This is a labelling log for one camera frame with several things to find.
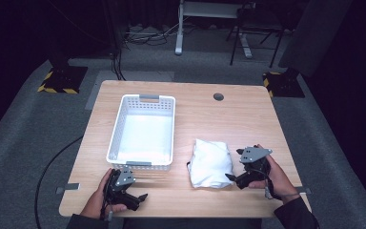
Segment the black sleeve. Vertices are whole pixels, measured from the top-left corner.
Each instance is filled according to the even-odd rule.
[[[286,229],[316,229],[319,224],[302,198],[296,198],[275,209],[275,215]]]
[[[99,219],[92,219],[73,214],[67,229],[108,229],[109,223]]]

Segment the folded white fabric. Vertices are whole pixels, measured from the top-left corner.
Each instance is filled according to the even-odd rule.
[[[225,176],[233,173],[233,163],[224,142],[197,139],[187,167],[194,188],[223,188],[233,183]]]

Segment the stand base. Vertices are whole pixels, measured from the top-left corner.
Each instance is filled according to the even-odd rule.
[[[79,87],[88,67],[69,66],[64,71],[52,68],[47,74],[38,92],[79,94]]]
[[[296,77],[290,78],[285,73],[264,73],[263,84],[270,97],[305,97]]]

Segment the gray carpet floor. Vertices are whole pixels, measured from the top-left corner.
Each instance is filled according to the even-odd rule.
[[[181,56],[174,54],[175,36],[161,46],[128,44],[122,52],[121,69],[127,80],[240,85],[262,85],[263,73],[284,71],[276,63],[290,35],[284,37],[270,69],[273,52],[269,50],[254,50],[253,59],[238,50],[230,66],[233,40],[226,42],[227,34],[193,31],[184,37]],[[251,43],[258,39],[248,38]],[[70,64],[89,67],[80,94],[38,93],[51,67],[46,62],[30,75],[0,122],[0,228],[36,228],[37,181],[52,157],[84,134],[100,78],[111,77],[104,74],[111,70],[107,58],[78,58]],[[155,79],[155,73],[163,76]],[[366,192],[308,87],[301,77],[298,81],[305,98],[274,97],[272,101],[301,180],[313,191],[309,196],[313,212],[322,228],[366,228]],[[78,148],[79,142],[71,145],[46,173],[38,202],[43,228],[65,228],[68,223],[58,213],[62,196],[55,190],[67,183]],[[282,227],[277,219],[263,219],[263,228]]]

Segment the chair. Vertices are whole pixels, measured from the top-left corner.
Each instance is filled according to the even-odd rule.
[[[273,9],[277,9],[277,7],[274,8],[274,1],[272,0],[253,0],[245,1],[242,5],[242,8],[237,10],[237,18],[235,20],[234,26],[226,39],[228,41],[234,32],[234,48],[232,51],[230,65],[232,65],[234,62],[234,54],[237,48],[250,48],[249,46],[243,45],[237,46],[237,40],[241,35],[248,33],[265,34],[266,36],[260,42],[260,44],[263,44],[267,38],[269,38],[274,32],[277,32],[277,43],[275,44],[275,48],[272,49],[274,50],[274,54],[270,63],[270,68],[272,67],[275,62],[275,56],[285,30],[284,26],[279,20],[279,17],[277,16],[276,10]]]

